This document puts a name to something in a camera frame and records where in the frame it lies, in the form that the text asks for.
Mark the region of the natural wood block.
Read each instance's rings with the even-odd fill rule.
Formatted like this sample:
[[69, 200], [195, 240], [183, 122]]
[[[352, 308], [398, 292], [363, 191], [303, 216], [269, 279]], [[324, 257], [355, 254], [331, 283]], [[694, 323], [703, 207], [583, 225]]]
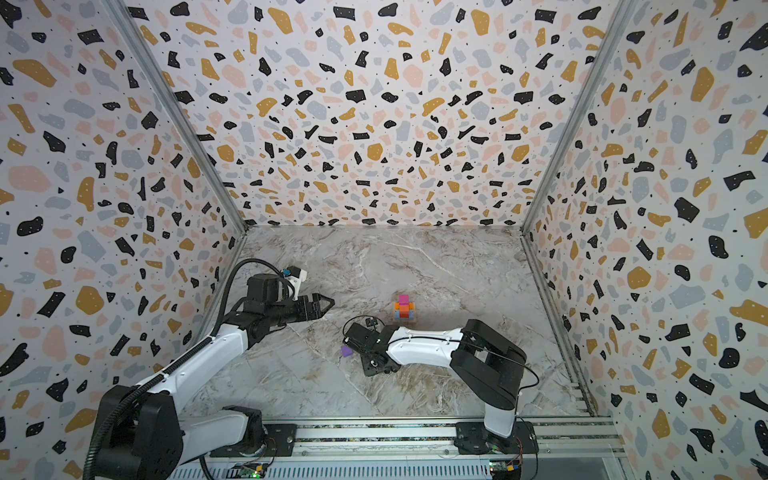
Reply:
[[415, 321], [414, 311], [409, 311], [406, 317], [402, 317], [399, 312], [393, 315], [393, 322], [397, 325], [413, 325]]

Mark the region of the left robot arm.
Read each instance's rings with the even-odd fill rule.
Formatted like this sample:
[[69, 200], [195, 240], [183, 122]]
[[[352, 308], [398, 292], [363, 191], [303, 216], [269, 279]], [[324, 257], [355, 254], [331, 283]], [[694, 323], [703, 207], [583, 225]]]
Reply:
[[84, 478], [167, 479], [221, 448], [245, 456], [273, 448], [258, 409], [230, 405], [197, 418], [181, 413], [209, 380], [268, 335], [329, 312], [332, 298], [300, 294], [303, 278], [294, 267], [251, 276], [245, 295], [223, 307], [202, 340], [137, 384], [111, 388], [99, 403]]

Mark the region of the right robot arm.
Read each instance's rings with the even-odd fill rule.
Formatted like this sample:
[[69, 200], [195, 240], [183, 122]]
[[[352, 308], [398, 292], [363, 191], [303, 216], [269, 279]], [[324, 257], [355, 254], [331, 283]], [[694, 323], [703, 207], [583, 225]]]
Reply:
[[370, 317], [343, 331], [343, 343], [360, 356], [367, 377], [395, 373], [407, 365], [428, 365], [453, 371], [484, 403], [482, 422], [456, 424], [454, 445], [463, 455], [490, 452], [518, 454], [526, 442], [519, 431], [519, 396], [530, 371], [526, 353], [478, 319], [464, 327], [421, 331], [388, 325], [377, 329]]

